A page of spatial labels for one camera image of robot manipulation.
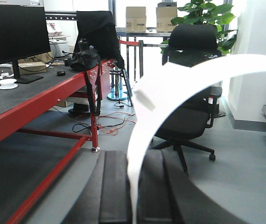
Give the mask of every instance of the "computer mouse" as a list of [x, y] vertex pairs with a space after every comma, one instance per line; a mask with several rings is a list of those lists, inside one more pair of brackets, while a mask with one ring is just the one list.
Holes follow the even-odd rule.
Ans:
[[57, 71], [57, 76], [65, 76], [66, 72], [65, 71]]

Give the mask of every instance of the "red metal frame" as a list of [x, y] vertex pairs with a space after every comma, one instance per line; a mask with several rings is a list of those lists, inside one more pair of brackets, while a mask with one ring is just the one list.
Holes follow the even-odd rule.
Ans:
[[[109, 69], [113, 66], [113, 61], [106, 60], [102, 62], [101, 75], [109, 76]], [[87, 71], [90, 77], [94, 76], [94, 70]], [[95, 78], [91, 78], [91, 83], [95, 87]], [[56, 105], [68, 96], [87, 97], [84, 93], [76, 92], [85, 86], [84, 72], [80, 72], [64, 82], [36, 95], [35, 97], [17, 105], [9, 111], [0, 115], [0, 141], [15, 131], [31, 134], [41, 134], [55, 136], [60, 138], [77, 139], [74, 147], [59, 161], [53, 170], [37, 186], [34, 192], [25, 200], [25, 202], [15, 211], [15, 213], [6, 222], [7, 224], [16, 224], [22, 220], [26, 213], [32, 208], [34, 203], [46, 191], [55, 178], [61, 173], [66, 165], [75, 156], [78, 150], [86, 141], [92, 141], [93, 148], [98, 147], [98, 132], [95, 115], [91, 114], [91, 135], [82, 135], [77, 133], [62, 133], [55, 131], [40, 131], [22, 128], [24, 125]]]

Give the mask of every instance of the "chair armrest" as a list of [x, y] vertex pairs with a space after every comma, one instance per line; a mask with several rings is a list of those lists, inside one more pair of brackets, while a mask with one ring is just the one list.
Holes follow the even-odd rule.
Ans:
[[210, 95], [214, 98], [219, 98], [222, 95], [222, 88], [218, 86], [212, 86]]

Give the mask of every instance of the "white curved strip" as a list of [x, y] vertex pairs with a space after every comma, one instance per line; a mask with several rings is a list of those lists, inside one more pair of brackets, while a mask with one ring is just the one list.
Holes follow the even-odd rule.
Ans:
[[131, 185], [133, 224], [136, 224], [138, 179], [147, 146], [171, 112], [204, 88], [225, 78], [266, 72], [264, 55], [232, 55], [216, 58], [192, 68], [167, 63], [153, 68], [136, 86], [133, 103], [137, 124], [128, 146], [128, 176]]

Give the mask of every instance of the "chair wheel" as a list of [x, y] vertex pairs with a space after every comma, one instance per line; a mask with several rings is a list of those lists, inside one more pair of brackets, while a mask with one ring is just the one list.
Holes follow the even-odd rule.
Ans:
[[210, 154], [209, 155], [209, 160], [215, 161], [215, 159], [216, 159], [215, 154]]

